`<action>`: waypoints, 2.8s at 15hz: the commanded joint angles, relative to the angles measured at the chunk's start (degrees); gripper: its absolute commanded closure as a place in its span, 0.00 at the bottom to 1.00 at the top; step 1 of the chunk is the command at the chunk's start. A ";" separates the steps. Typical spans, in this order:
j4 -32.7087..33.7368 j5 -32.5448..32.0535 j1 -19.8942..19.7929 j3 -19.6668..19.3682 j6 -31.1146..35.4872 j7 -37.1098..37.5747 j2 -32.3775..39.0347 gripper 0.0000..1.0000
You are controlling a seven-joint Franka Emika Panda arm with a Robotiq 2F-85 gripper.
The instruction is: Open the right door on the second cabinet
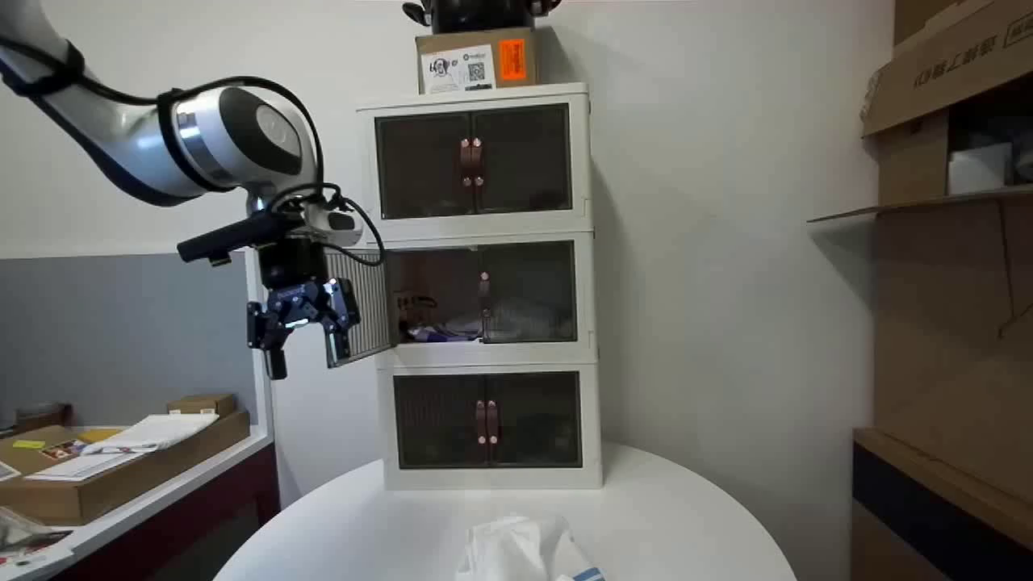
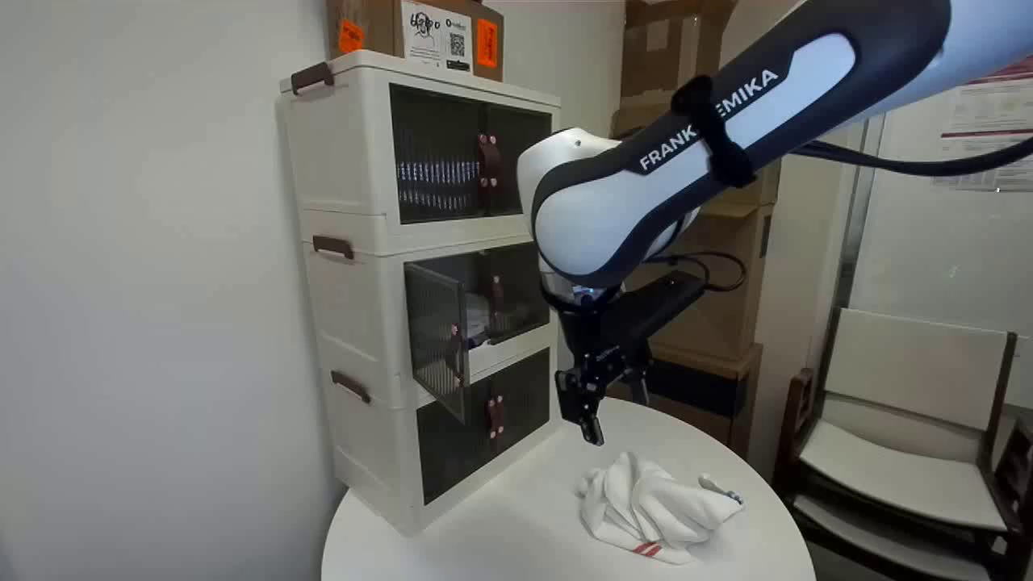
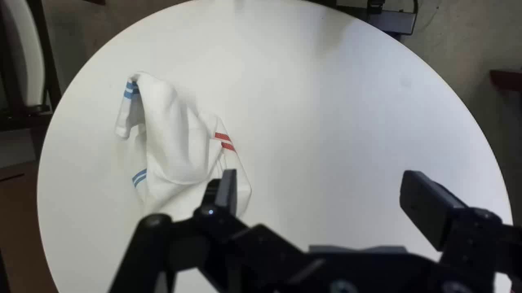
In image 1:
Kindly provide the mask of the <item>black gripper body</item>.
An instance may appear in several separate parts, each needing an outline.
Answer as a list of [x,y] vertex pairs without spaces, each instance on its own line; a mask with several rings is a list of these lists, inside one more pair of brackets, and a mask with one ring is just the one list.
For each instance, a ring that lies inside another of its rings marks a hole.
[[314,310],[327,281],[327,256],[317,243],[281,240],[260,251],[264,310]]

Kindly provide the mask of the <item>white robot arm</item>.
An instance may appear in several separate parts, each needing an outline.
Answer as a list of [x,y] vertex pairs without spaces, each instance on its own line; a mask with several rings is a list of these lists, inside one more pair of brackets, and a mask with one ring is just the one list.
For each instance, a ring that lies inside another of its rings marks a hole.
[[327,366],[352,359],[361,324],[352,285],[327,251],[361,236],[361,208],[323,173],[306,105],[270,77],[219,77],[154,98],[103,85],[45,16],[44,0],[0,0],[4,85],[61,125],[130,198],[178,208],[205,194],[248,194],[248,217],[178,245],[186,260],[225,265],[257,250],[264,299],[248,302],[248,346],[286,377],[286,342],[323,326]]

